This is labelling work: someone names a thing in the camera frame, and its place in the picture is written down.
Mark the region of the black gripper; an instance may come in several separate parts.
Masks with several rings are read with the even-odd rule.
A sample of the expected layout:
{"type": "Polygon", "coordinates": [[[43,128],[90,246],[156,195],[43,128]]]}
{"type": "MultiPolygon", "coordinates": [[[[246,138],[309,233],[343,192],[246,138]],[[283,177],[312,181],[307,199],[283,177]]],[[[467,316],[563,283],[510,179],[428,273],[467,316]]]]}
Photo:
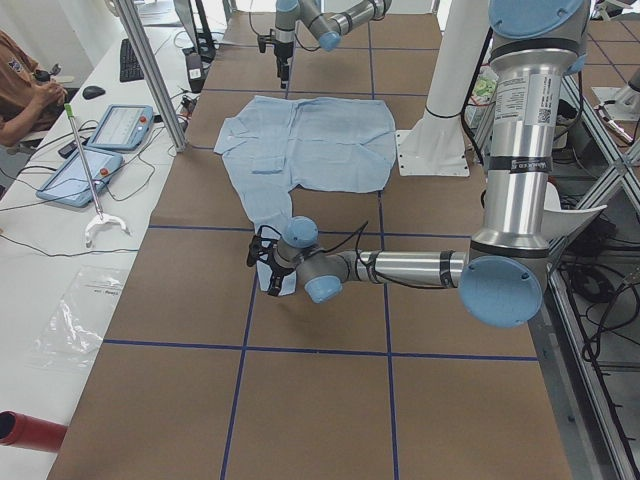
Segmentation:
{"type": "Polygon", "coordinates": [[[295,32],[293,30],[270,29],[268,34],[258,34],[257,43],[261,53],[266,46],[272,45],[276,57],[276,67],[280,88],[286,89],[289,84],[290,60],[293,57],[295,32]]]}
{"type": "Polygon", "coordinates": [[[276,256],[277,241],[254,235],[249,243],[246,264],[255,267],[260,288],[270,296],[282,293],[285,279],[293,273],[283,260],[276,256]]]}

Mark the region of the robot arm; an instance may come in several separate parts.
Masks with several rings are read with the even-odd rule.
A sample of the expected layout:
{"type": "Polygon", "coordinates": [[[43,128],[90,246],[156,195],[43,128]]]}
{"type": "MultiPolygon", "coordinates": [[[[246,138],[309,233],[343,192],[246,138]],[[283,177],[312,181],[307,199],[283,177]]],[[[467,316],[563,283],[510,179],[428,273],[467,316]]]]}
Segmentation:
{"type": "Polygon", "coordinates": [[[259,51],[265,53],[268,45],[273,47],[280,87],[286,89],[298,22],[307,28],[321,49],[330,52],[355,28],[382,20],[391,5],[388,0],[368,0],[360,1],[343,12],[323,13],[318,1],[277,1],[274,27],[268,34],[257,35],[259,51]]]}
{"type": "Polygon", "coordinates": [[[498,86],[483,224],[467,252],[333,254],[319,246],[316,224],[296,217],[274,238],[255,235],[250,243],[247,263],[266,271],[268,293],[278,295],[287,278],[317,303],[348,281],[455,288],[486,324],[511,328],[535,317],[550,241],[593,217],[590,210],[547,206],[561,81],[583,66],[588,11],[585,1],[491,1],[476,9],[472,43],[491,47],[487,59],[498,86]]]}

